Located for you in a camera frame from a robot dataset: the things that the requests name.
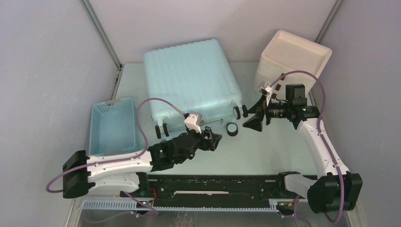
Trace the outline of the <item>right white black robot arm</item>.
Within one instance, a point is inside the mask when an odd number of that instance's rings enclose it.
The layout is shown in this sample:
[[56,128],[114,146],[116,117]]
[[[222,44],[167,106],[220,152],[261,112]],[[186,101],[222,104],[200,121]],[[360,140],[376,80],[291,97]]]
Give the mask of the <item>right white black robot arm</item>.
[[336,153],[323,121],[318,118],[318,107],[307,103],[304,85],[286,85],[286,98],[277,103],[271,101],[273,89],[269,83],[261,83],[258,91],[261,98],[248,111],[254,116],[243,127],[262,131],[263,120],[265,125],[273,118],[289,120],[305,141],[317,171],[316,180],[297,171],[279,173],[276,194],[282,198],[298,194],[307,199],[314,213],[353,210],[363,185],[362,178],[351,173]]

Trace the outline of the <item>light blue ribbed suitcase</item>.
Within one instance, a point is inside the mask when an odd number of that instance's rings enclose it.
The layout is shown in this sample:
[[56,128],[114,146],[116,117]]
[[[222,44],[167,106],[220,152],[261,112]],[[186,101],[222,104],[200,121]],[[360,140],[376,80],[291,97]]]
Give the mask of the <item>light blue ribbed suitcase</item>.
[[225,126],[248,116],[218,40],[152,50],[144,54],[143,63],[159,139],[184,131],[186,113],[200,113],[200,125],[209,127]]

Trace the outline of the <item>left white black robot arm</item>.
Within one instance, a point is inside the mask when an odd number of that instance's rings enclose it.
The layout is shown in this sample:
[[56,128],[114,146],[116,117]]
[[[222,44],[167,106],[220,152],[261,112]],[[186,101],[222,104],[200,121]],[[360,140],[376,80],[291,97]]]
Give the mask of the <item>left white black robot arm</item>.
[[205,127],[200,133],[187,130],[179,136],[136,151],[114,156],[87,156],[76,151],[63,165],[62,196],[74,199],[96,190],[133,192],[144,197],[149,192],[147,173],[162,171],[191,160],[197,150],[215,151],[222,135]]

